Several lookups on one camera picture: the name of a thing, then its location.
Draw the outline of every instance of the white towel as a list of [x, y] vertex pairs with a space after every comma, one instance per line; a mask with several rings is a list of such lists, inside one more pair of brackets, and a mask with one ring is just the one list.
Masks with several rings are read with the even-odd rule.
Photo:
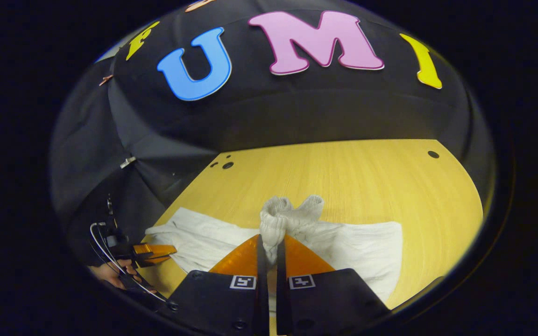
[[[241, 228], [185, 208], [166, 224], [147, 229], [151, 244], [173, 245], [171, 255], [188, 273], [209, 271], [237, 246], [262, 234], [269, 268], [276, 246], [291, 234], [336, 270], [353, 268], [385, 302], [396, 287], [402, 265], [402, 227], [399, 223], [351, 225], [318, 221], [323, 209], [319, 196], [309, 196], [293, 209], [287, 198], [273, 197], [261, 211], [260, 229]], [[269, 289], [269, 310], [275, 314], [275, 292]]]

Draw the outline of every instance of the black background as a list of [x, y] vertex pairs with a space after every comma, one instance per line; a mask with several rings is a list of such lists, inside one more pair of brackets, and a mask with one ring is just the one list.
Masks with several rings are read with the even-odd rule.
[[[512, 211], [463, 285], [400, 333], [538, 335], [538, 1], [364, 5], [442, 54], [516, 153]], [[0, 1], [0, 334], [156, 334], [70, 258], [49, 206], [51, 128], [89, 64], [169, 1]], [[101, 292], [101, 298], [93, 298]]]

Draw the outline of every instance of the pink letter m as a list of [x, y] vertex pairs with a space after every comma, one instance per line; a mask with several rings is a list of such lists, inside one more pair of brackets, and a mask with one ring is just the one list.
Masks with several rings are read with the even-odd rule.
[[308, 60], [296, 54], [294, 42], [321, 66], [331, 64], [335, 42], [339, 41], [342, 55], [338, 61], [343, 66], [382, 69], [383, 61], [376, 57], [359, 22], [357, 17], [337, 11], [321, 13], [318, 28], [282, 11], [264, 13], [248, 20], [250, 26], [260, 26], [269, 40], [275, 56], [269, 69], [275, 75], [295, 74], [308, 68]]

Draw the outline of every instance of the wooden table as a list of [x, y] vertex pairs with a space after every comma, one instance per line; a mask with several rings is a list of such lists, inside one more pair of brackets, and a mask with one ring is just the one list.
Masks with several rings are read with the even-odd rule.
[[[388, 308], [446, 275], [482, 224], [476, 187], [437, 140], [305, 143], [221, 153], [213, 162], [218, 164], [203, 170], [155, 225], [184, 207], [258, 228], [261, 207], [272, 196], [286, 196], [297, 207], [310, 194], [325, 200], [323, 221], [397, 221], [403, 234], [402, 269], [385, 302]], [[222, 168], [227, 162], [233, 166]], [[166, 296], [186, 275], [171, 259], [139, 271]], [[275, 334], [275, 319], [271, 321]]]

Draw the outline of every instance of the blue letter u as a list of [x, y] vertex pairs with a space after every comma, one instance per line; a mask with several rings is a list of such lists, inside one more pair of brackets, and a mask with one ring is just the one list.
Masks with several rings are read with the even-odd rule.
[[219, 36], [224, 32], [222, 27], [203, 32], [191, 45], [200, 45], [209, 60], [211, 72], [207, 77], [195, 81], [188, 74], [182, 55], [184, 48], [176, 49], [159, 62], [157, 70], [165, 75], [171, 91], [181, 100], [198, 100], [209, 96], [222, 87], [230, 78], [231, 61]]

